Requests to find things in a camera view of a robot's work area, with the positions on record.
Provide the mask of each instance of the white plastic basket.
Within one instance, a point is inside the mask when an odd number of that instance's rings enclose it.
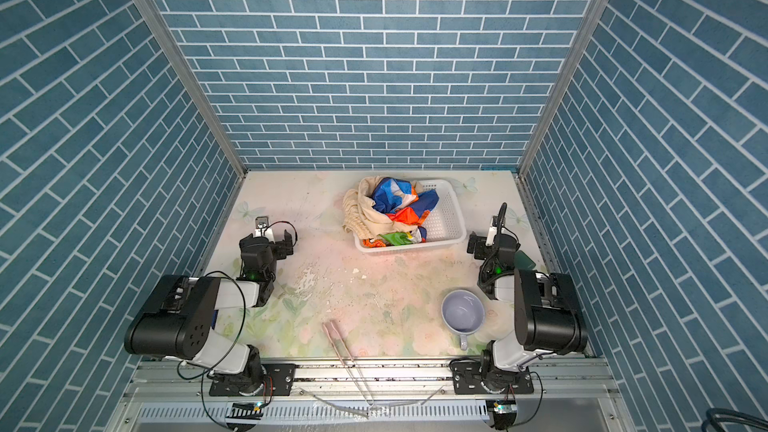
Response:
[[[464,242],[467,237],[467,229],[464,224],[462,210],[458,206],[456,192],[453,191],[450,182],[440,178],[419,180],[425,190],[434,188],[440,200],[437,206],[429,213],[423,227],[427,229],[427,242],[411,245],[393,245],[390,247],[364,247],[362,241],[355,234],[355,246],[363,254],[396,254],[419,249],[433,249],[450,247]]]

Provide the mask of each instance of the blue brick wallpaper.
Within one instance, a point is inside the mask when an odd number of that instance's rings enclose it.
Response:
[[[156,0],[249,168],[511,168],[589,0]]]
[[[106,425],[236,178],[130,0],[0,0],[0,430]]]
[[[768,413],[768,0],[610,0],[530,172],[645,430]]]

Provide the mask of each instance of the mounting plate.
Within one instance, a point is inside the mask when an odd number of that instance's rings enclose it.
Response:
[[[285,397],[290,395],[293,387],[293,376],[296,373],[295,364],[262,364],[266,370],[265,378],[272,378],[272,395],[274,397]],[[231,388],[229,380],[225,374],[222,374],[221,380],[213,382],[210,386],[209,395],[211,397],[245,397],[237,393],[236,388]]]
[[[461,362],[456,364],[453,373],[453,391],[456,395],[475,395],[475,394],[494,394],[493,391],[483,387],[480,379],[480,364],[473,362]],[[488,374],[490,380],[500,380],[502,382],[512,382],[512,391],[515,395],[532,394],[533,382],[531,375],[524,372],[504,372],[503,378],[500,374],[491,372]]]

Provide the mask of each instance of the metal rail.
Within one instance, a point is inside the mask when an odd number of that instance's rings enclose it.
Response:
[[[581,62],[581,57],[584,55],[584,51],[589,45],[589,40],[592,37],[594,30],[598,28],[598,22],[600,21],[600,17],[603,15],[603,11],[607,4],[608,0],[590,1],[587,11],[584,13],[584,19],[581,21],[581,26],[574,38],[573,45],[571,45],[571,49],[568,51],[568,55],[563,61],[563,68],[552,86],[552,91],[549,93],[547,102],[544,104],[542,116],[536,123],[536,127],[533,130],[533,136],[523,152],[520,167],[518,167],[520,176],[525,177],[525,174],[527,174],[528,170],[531,168],[533,158],[536,156],[538,148],[542,145],[544,135],[547,133],[550,124],[552,124],[554,115],[558,112],[558,107],[560,107],[565,91],[571,84],[571,79],[573,79],[574,73],[576,72],[576,67],[578,66],[578,63]]]
[[[184,58],[184,54],[181,52],[178,43],[174,36],[168,29],[168,24],[165,23],[158,5],[154,0],[132,0],[141,16],[144,18],[144,22],[149,27],[150,32],[160,45],[166,59],[170,63],[170,66],[174,68],[176,74],[179,77],[182,85],[190,94],[192,101],[197,106],[197,111],[205,120],[206,124],[210,128],[211,133],[214,135],[219,147],[226,155],[227,160],[230,161],[232,167],[237,172],[237,175],[241,178],[245,177],[246,167],[240,156],[237,154],[230,138],[226,135],[224,128],[216,116],[216,111],[210,104],[208,97],[205,95],[203,88],[197,81],[197,77],[192,72],[187,60]]]

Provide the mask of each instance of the tabletop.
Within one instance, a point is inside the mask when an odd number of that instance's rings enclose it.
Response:
[[[238,241],[253,233],[257,216],[293,223],[299,240],[293,255],[278,261],[274,291],[262,308],[246,310],[239,342],[265,358],[335,357],[322,331],[333,320],[357,357],[413,358],[478,354],[486,343],[514,331],[513,306],[490,301],[475,285],[481,264],[466,242],[450,248],[397,254],[362,254],[342,230],[342,197],[360,179],[391,176],[443,178],[458,197],[467,233],[486,235],[491,217],[506,202],[506,225],[521,249],[544,272],[514,177],[505,171],[250,172],[226,221],[206,272],[240,273]],[[276,238],[283,236],[275,226]],[[458,337],[442,322],[440,305],[450,291],[465,288],[485,306],[484,325],[462,352]],[[234,339],[242,308],[223,309],[216,331]]]

